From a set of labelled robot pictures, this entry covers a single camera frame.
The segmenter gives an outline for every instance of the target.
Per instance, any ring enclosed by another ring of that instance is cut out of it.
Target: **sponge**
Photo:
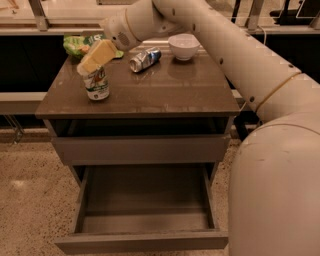
[[[80,75],[91,74],[116,57],[117,48],[108,39],[94,42],[77,67]]]

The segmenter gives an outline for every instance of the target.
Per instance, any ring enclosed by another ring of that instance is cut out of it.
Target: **drawer front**
[[[54,138],[66,165],[205,163],[221,161],[229,135],[199,137]]]
[[[228,232],[176,232],[175,234],[88,235],[60,238],[55,244],[68,255],[148,251],[224,249]]]
[[[88,167],[66,254],[223,249],[200,164]]]

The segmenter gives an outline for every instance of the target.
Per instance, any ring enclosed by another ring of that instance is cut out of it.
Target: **snack bag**
[[[86,55],[91,46],[96,41],[106,39],[104,34],[97,34],[92,36],[64,36],[63,47],[67,54],[74,56],[78,59],[82,59]],[[122,51],[117,51],[116,58],[121,58],[123,56]]]

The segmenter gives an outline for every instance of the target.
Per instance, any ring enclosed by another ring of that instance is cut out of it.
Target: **terrazzo floor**
[[[18,144],[0,129],[0,255],[62,256],[54,239],[66,236],[79,193],[68,167],[55,153],[46,129],[26,129]],[[228,226],[230,164],[240,144],[230,141],[212,193],[220,228]],[[228,256],[224,250],[103,254],[117,256]]]

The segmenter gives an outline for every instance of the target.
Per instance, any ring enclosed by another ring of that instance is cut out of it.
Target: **countertop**
[[[143,45],[106,65],[110,95],[102,101],[88,98],[76,72],[78,60],[69,57],[37,109],[42,119],[147,118],[234,116],[239,107],[225,76],[203,50],[189,61],[175,59],[161,48],[158,63],[133,73],[128,61]]]

